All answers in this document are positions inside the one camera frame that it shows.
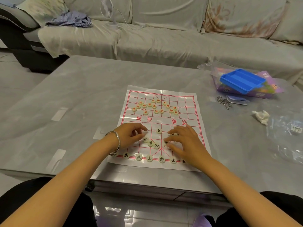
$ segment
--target gray table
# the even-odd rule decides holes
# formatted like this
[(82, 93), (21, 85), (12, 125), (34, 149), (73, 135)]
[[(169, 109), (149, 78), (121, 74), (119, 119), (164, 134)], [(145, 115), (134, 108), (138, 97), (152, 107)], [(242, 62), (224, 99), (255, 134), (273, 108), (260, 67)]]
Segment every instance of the gray table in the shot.
[[(286, 89), (270, 103), (290, 103), (300, 92)], [(303, 167), (275, 155), (266, 128), (251, 116), (263, 99), (231, 110), (214, 99), (210, 75), (200, 70), (74, 56), (10, 108), (0, 123), (0, 169), (38, 175), (57, 174), (119, 120), (127, 85), (196, 93), (212, 156), (257, 191), (278, 191), (303, 197)], [(52, 117), (68, 108), (59, 121)], [(66, 153), (50, 172), (47, 165), (58, 149)], [(104, 161), (92, 179), (119, 185), (142, 185), (181, 192), (220, 194), (201, 172), (138, 168)]]

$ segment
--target black pants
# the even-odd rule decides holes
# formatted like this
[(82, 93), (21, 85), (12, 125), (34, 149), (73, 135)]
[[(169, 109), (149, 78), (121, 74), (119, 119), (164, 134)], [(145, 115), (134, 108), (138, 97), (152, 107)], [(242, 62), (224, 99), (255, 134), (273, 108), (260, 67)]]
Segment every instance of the black pants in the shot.
[[(20, 183), (0, 197), (0, 224), (50, 180), (50, 177), (41, 177)], [(303, 225), (302, 198), (270, 191), (261, 192), (261, 194)], [(96, 227), (92, 207), (93, 203), (90, 197), (81, 193), (63, 226)], [(206, 216), (206, 218), (213, 227), (248, 226), (234, 208), (230, 208), (220, 215), (216, 222), (213, 217)]]

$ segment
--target left hand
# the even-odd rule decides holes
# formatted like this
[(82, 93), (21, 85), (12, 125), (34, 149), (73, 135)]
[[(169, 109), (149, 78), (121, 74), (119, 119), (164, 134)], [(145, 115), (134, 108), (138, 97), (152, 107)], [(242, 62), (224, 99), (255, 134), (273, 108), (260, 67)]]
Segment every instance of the left hand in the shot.
[(119, 135), (120, 149), (126, 148), (144, 138), (145, 134), (142, 134), (142, 130), (147, 131), (147, 128), (138, 122), (124, 123), (118, 126), (114, 131)]

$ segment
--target chinese chess board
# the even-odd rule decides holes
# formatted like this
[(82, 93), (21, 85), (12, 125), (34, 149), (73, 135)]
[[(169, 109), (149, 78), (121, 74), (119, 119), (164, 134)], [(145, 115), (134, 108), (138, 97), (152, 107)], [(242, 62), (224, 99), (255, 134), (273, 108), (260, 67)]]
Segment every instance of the chinese chess board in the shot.
[[(152, 100), (156, 101), (155, 103), (152, 103), (153, 105), (156, 105), (156, 108), (142, 107), (142, 105), (151, 103)], [(134, 111), (134, 108), (138, 106), (139, 102), (142, 103), (141, 108)], [(170, 113), (170, 108), (167, 108), (164, 105), (165, 102), (169, 104), (170, 108), (177, 107), (176, 111), (178, 114)], [(163, 110), (164, 112), (155, 113), (156, 110)], [(176, 156), (163, 141), (164, 138), (169, 136), (167, 132), (174, 126), (185, 126), (186, 124), (194, 128), (200, 140), (210, 153), (195, 93), (179, 93), (129, 86), (118, 126), (128, 122), (139, 122), (143, 124), (148, 129), (146, 137), (153, 141), (154, 144), (158, 144), (159, 147), (158, 149), (155, 149), (154, 146), (149, 146), (148, 143), (140, 140), (127, 149), (119, 150), (116, 156), (109, 156), (107, 161), (110, 163), (128, 166), (196, 171), (196, 169), (189, 166), (186, 162)], [(173, 144), (182, 148), (180, 143), (173, 142)], [(142, 159), (139, 161), (136, 159), (138, 153), (142, 154)], [(147, 156), (149, 157), (149, 160), (150, 156), (152, 156), (151, 162), (146, 159)]]

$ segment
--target blue plastic tray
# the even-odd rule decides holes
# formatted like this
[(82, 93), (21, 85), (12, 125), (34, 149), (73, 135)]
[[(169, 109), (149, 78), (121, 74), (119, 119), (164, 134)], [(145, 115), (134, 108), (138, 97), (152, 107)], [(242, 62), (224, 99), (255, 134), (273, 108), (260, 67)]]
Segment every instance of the blue plastic tray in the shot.
[(242, 94), (247, 94), (254, 88), (262, 87), (266, 79), (243, 69), (237, 69), (222, 75), (220, 81)]

